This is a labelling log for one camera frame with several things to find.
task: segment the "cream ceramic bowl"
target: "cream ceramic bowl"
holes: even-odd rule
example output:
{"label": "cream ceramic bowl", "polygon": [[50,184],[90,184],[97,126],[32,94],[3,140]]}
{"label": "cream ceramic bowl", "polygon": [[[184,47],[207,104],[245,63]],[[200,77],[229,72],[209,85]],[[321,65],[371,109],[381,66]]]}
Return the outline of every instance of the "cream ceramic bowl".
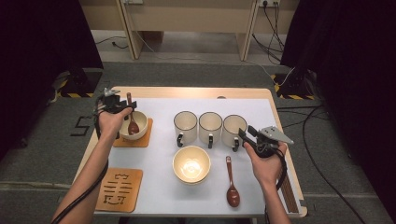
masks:
{"label": "cream ceramic bowl", "polygon": [[148,117],[144,113],[140,111],[134,111],[133,115],[134,121],[136,122],[137,126],[139,126],[139,133],[135,133],[132,135],[128,134],[128,125],[131,120],[131,116],[128,116],[128,119],[122,123],[122,127],[120,129],[120,135],[128,140],[137,140],[143,137],[143,135],[145,135],[145,133],[147,132],[149,126]]}
{"label": "cream ceramic bowl", "polygon": [[209,155],[200,147],[183,147],[174,157],[173,169],[183,183],[200,183],[210,170]]}

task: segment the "spoon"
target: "spoon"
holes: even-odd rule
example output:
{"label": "spoon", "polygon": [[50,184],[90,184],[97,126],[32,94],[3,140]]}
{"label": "spoon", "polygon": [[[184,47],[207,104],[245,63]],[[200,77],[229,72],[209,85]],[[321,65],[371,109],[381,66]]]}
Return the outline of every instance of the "spoon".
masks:
{"label": "spoon", "polygon": [[[131,93],[127,92],[126,93],[126,98],[128,100],[128,105],[132,105],[132,97],[131,97]],[[134,109],[132,108],[132,112],[131,112],[131,119],[128,125],[128,134],[132,135],[134,133],[139,133],[139,126],[137,126],[136,122],[134,121]]]}
{"label": "spoon", "polygon": [[233,167],[231,166],[231,157],[225,158],[227,162],[228,177],[230,177],[230,188],[227,190],[227,201],[231,207],[237,207],[241,201],[238,190],[233,185]]}

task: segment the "hand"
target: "hand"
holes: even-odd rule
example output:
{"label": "hand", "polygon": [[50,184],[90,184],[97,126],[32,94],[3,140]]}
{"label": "hand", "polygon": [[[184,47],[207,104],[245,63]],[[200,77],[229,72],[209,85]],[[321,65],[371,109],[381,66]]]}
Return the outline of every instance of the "hand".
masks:
{"label": "hand", "polygon": [[101,134],[111,134],[116,135],[117,132],[122,127],[123,119],[130,115],[132,112],[131,107],[126,107],[120,113],[110,114],[106,111],[99,112],[99,127]]}
{"label": "hand", "polygon": [[[285,154],[287,150],[286,144],[278,142],[278,145],[278,149]],[[244,143],[244,148],[251,159],[253,174],[256,176],[262,186],[262,189],[275,186],[276,180],[282,170],[282,163],[279,157],[277,155],[273,155],[269,158],[260,158],[248,142]]]}

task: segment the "wooden trivet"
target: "wooden trivet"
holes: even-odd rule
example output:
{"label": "wooden trivet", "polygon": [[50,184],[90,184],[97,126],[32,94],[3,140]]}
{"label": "wooden trivet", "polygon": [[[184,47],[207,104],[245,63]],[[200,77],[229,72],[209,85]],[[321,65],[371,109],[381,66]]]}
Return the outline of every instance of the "wooden trivet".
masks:
{"label": "wooden trivet", "polygon": [[110,212],[133,212],[142,177],[142,170],[108,168],[102,180],[95,209]]}
{"label": "wooden trivet", "polygon": [[152,122],[152,119],[148,119],[148,130],[141,138],[136,140],[129,140],[120,136],[119,139],[116,139],[116,141],[114,141],[113,147],[148,147],[149,137],[151,135]]}

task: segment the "mug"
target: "mug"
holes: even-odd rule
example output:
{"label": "mug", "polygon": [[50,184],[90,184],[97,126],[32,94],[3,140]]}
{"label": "mug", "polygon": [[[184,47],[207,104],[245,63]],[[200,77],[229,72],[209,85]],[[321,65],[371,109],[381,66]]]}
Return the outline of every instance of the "mug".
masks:
{"label": "mug", "polygon": [[175,115],[175,132],[177,146],[191,143],[197,138],[197,117],[190,111],[181,111]]}
{"label": "mug", "polygon": [[222,118],[215,112],[206,112],[199,117],[199,138],[212,148],[221,137]]}
{"label": "mug", "polygon": [[223,121],[223,129],[221,134],[222,142],[233,149],[236,152],[242,143],[242,139],[239,137],[239,129],[244,132],[247,130],[248,124],[244,118],[239,115],[230,115]]}

